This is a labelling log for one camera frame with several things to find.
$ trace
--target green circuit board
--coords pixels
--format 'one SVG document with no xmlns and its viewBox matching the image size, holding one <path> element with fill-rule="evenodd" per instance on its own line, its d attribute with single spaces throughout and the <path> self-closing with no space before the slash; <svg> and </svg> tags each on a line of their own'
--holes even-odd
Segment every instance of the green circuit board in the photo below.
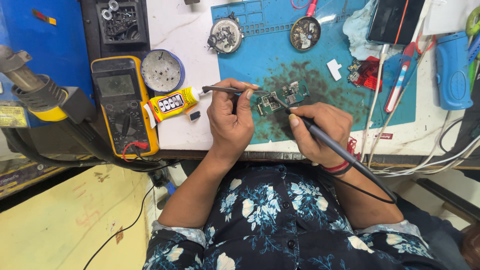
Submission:
<svg viewBox="0 0 480 270">
<path fill-rule="evenodd" d="M 261 116 L 266 116 L 284 109 L 282 105 L 275 101 L 273 96 L 277 96 L 285 104 L 291 106 L 302 102 L 306 96 L 310 96 L 308 86 L 305 80 L 291 83 L 268 95 L 257 98 L 257 111 Z"/>
</svg>

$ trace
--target soldering mat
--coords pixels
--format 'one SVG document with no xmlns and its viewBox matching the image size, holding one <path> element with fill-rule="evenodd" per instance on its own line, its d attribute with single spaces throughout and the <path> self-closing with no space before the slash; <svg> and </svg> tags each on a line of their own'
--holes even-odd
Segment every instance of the soldering mat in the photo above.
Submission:
<svg viewBox="0 0 480 270">
<path fill-rule="evenodd" d="M 306 0 L 294 2 L 304 5 Z M 345 19 L 354 11 L 362 9 L 365 3 L 364 0 L 319 1 L 315 12 L 316 18 L 331 20 L 322 23 L 320 40 L 308 51 L 293 48 L 289 30 L 296 20 L 305 15 L 307 8 L 296 10 L 288 0 L 251 0 L 212 7 L 213 22 L 234 11 L 243 32 L 248 32 L 236 52 L 218 54 L 221 79 L 232 77 L 258 84 L 269 91 L 305 79 L 310 97 L 299 105 L 316 102 L 334 105 L 353 116 L 352 131 L 364 130 L 374 91 L 365 87 L 357 88 L 347 81 L 350 73 L 347 67 L 351 65 L 353 57 L 348 50 L 348 37 L 343 34 L 342 27 Z M 388 118 L 384 108 L 395 82 L 400 58 L 401 55 L 396 55 L 385 62 L 383 91 L 378 95 L 375 104 L 371 128 L 382 127 Z M 336 59 L 342 65 L 339 69 L 342 78 L 338 81 L 333 79 L 326 65 L 332 59 Z M 406 76 L 411 77 L 410 84 L 389 125 L 415 121 L 417 96 L 417 74 L 413 68 L 415 65 L 416 62 L 412 61 Z M 255 134 L 251 144 L 294 139 L 284 111 L 260 116 L 255 108 L 256 96 L 251 100 L 255 122 Z"/>
</svg>

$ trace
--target yellow glue tube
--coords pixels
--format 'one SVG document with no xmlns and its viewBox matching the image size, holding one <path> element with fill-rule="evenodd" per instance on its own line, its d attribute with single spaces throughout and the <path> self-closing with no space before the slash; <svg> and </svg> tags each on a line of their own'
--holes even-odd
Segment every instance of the yellow glue tube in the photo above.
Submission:
<svg viewBox="0 0 480 270">
<path fill-rule="evenodd" d="M 191 106 L 197 104 L 200 95 L 197 89 L 189 87 L 170 92 L 165 96 L 151 98 L 144 105 L 145 110 L 150 116 L 150 127 L 154 128 L 166 118 L 179 114 Z"/>
</svg>

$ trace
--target smartphone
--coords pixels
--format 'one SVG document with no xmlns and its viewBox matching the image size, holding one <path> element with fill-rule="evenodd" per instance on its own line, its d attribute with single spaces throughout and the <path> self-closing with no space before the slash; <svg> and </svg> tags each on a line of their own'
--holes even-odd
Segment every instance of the smartphone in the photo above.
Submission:
<svg viewBox="0 0 480 270">
<path fill-rule="evenodd" d="M 367 39 L 375 43 L 407 46 L 412 41 L 424 3 L 425 0 L 378 0 Z"/>
</svg>

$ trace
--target white table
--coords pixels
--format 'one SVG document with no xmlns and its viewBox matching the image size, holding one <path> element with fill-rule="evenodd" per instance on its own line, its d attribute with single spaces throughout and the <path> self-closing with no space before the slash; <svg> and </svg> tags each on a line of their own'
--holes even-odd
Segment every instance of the white table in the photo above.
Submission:
<svg viewBox="0 0 480 270">
<path fill-rule="evenodd" d="M 220 80 L 217 55 L 207 51 L 207 38 L 212 27 L 210 7 L 239 2 L 239 0 L 201 0 L 198 4 L 185 5 L 182 0 L 147 0 L 148 26 L 152 49 L 167 49 L 176 54 L 185 65 L 184 87 L 197 89 Z M 428 51 L 418 70 L 417 113 L 413 123 L 389 126 L 385 133 L 394 134 L 392 140 L 382 140 L 375 153 L 389 155 L 429 155 L 438 139 L 447 111 L 439 107 L 438 87 L 435 83 L 435 47 Z M 349 63 L 340 63 L 346 69 Z M 199 103 L 202 116 L 194 123 L 185 114 L 169 118 L 158 125 L 160 149 L 208 150 L 212 135 L 206 110 L 211 96 L 202 97 Z M 463 117 L 464 110 L 454 111 L 451 122 Z M 444 138 L 444 147 L 453 147 L 460 125 L 456 125 Z M 373 136 L 380 129 L 369 131 L 366 153 L 373 145 Z M 352 132 L 357 150 L 361 148 L 363 132 Z M 295 141 L 269 142 L 249 145 L 247 151 L 298 152 Z M 438 148 L 435 155 L 442 155 Z"/>
</svg>

